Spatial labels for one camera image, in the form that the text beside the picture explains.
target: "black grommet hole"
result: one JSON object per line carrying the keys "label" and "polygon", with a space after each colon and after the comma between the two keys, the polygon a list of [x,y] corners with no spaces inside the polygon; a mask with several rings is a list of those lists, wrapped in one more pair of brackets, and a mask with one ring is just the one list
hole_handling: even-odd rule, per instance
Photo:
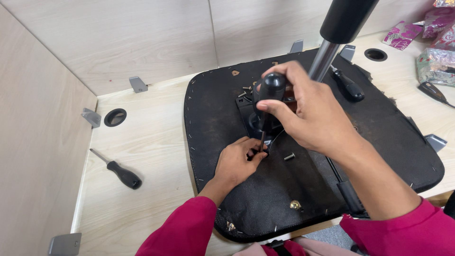
{"label": "black grommet hole", "polygon": [[123,108],[116,108],[104,117],[104,124],[108,127],[114,127],[121,124],[125,118],[126,111]]}
{"label": "black grommet hole", "polygon": [[387,60],[387,53],[380,49],[370,48],[365,51],[365,57],[372,61],[385,61]]}

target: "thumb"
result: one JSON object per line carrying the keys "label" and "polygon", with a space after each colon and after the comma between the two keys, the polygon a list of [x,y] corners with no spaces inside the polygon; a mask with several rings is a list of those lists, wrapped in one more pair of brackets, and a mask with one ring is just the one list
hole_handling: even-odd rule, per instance
{"label": "thumb", "polygon": [[253,156],[251,159],[251,163],[254,165],[254,168],[257,168],[259,163],[262,161],[267,156],[266,152],[259,152],[256,155]]}
{"label": "thumb", "polygon": [[290,127],[293,120],[300,119],[292,110],[282,101],[278,100],[261,100],[256,107],[259,110],[266,111],[274,115],[281,122],[283,127]]}

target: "black fabric underside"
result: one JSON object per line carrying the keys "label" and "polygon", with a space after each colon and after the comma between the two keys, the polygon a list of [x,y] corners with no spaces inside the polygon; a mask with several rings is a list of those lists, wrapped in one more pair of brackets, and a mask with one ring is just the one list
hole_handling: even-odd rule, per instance
{"label": "black fabric underside", "polygon": [[[252,86],[273,66],[273,61],[297,60],[308,70],[316,52],[314,49],[214,69],[196,75],[189,82],[184,122],[198,192],[213,178],[223,148],[247,136],[235,102],[244,91],[242,87]],[[360,135],[374,145],[416,192],[438,184],[444,176],[444,166],[420,131],[356,66],[340,56],[335,58],[333,65],[365,92],[363,101],[350,102],[343,96],[344,91],[331,77],[331,72],[323,79]],[[232,70],[240,73],[233,76]],[[284,161],[283,158],[291,153],[296,157]],[[339,170],[346,179],[345,173],[341,168]],[[339,217],[348,208],[336,184],[324,156],[307,151],[282,132],[256,173],[234,188],[223,201],[217,211],[215,228],[232,241],[253,242]],[[292,200],[298,200],[303,211],[291,209]],[[228,231],[227,221],[236,229]]]}

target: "magenta shirt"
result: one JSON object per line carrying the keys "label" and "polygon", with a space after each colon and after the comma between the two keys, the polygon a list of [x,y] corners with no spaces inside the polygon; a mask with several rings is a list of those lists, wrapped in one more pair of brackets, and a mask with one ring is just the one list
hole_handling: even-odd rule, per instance
{"label": "magenta shirt", "polygon": [[[136,256],[205,255],[217,207],[198,196],[175,209],[164,224],[141,245]],[[455,255],[455,220],[427,200],[412,212],[391,220],[355,220],[343,215],[341,227],[369,255]],[[292,241],[284,247],[293,256],[304,256]],[[276,252],[263,246],[268,256]]]}

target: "person's right hand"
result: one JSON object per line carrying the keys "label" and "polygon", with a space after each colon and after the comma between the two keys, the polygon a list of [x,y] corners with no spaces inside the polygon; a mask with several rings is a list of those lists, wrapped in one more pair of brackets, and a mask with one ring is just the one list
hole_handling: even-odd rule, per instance
{"label": "person's right hand", "polygon": [[310,80],[300,63],[290,61],[273,66],[262,77],[270,72],[284,74],[292,84],[296,113],[277,100],[262,100],[256,107],[276,116],[298,144],[336,160],[363,141],[330,87]]}

